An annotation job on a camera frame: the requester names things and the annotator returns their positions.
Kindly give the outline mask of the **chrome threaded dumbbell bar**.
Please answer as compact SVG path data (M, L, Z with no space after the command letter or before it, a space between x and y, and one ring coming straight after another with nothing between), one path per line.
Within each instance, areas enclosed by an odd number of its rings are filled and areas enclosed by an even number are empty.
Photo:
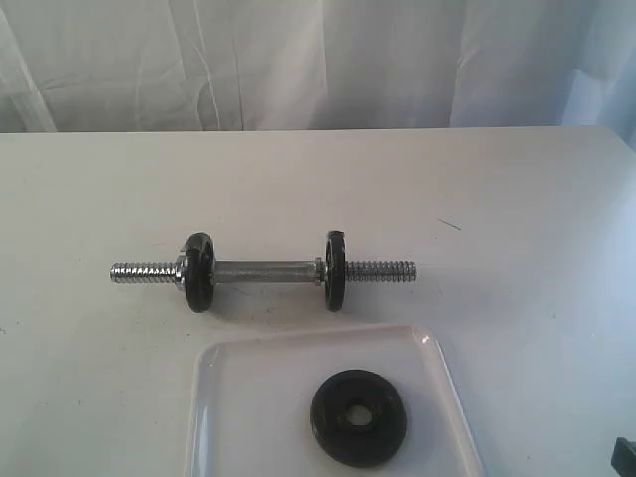
M116 263L110 280L117 284L174 283L174 262ZM224 283L313 283L324 285L325 260L215 261L213 285ZM414 282L417 268L409 261L346 261L347 282Z

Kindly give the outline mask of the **black weight plate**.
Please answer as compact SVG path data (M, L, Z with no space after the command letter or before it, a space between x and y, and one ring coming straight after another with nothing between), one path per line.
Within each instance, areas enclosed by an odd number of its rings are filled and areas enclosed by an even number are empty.
M360 469L391 460L408 427L398 390L365 370L342 371L324 381L313 396L309 415L322 450L333 460Z

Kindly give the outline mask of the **black plate right side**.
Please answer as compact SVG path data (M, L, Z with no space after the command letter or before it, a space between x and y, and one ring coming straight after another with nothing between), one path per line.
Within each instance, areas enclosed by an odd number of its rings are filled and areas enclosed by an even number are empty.
M337 312L342 308L346 287L345 240L342 231L327 233L324 278L326 307L331 312Z

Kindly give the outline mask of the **black plate left side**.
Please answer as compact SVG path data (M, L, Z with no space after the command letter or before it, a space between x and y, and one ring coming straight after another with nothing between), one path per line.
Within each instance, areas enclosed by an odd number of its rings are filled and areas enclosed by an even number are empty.
M214 251L211 237L203 232L188 236L185 242L186 266L185 296L189 308L195 313L207 311L212 302Z

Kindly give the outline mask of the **chrome collar nut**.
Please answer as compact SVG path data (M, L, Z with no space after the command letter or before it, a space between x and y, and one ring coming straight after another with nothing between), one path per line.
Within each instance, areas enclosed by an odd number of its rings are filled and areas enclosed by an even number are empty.
M174 283L178 290L184 292L185 291L185 271L187 268L188 259L187 256L182 252L176 259L174 265Z

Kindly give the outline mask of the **clear plastic tray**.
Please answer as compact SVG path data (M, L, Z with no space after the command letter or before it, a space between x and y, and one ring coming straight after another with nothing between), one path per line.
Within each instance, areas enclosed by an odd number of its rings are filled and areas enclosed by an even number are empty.
M442 349L412 326L221 342L195 374L190 476L481 476Z

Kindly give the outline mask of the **white curtain backdrop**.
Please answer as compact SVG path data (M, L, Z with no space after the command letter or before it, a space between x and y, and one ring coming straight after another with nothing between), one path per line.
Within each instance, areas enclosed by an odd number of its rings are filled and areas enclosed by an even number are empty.
M604 125L631 1L5 1L5 132Z

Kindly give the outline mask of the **black object at corner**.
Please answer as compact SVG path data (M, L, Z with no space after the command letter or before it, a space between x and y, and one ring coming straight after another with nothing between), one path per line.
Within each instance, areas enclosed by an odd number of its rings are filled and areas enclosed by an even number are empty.
M636 477L636 443L618 437L611 456L611 466L620 477Z

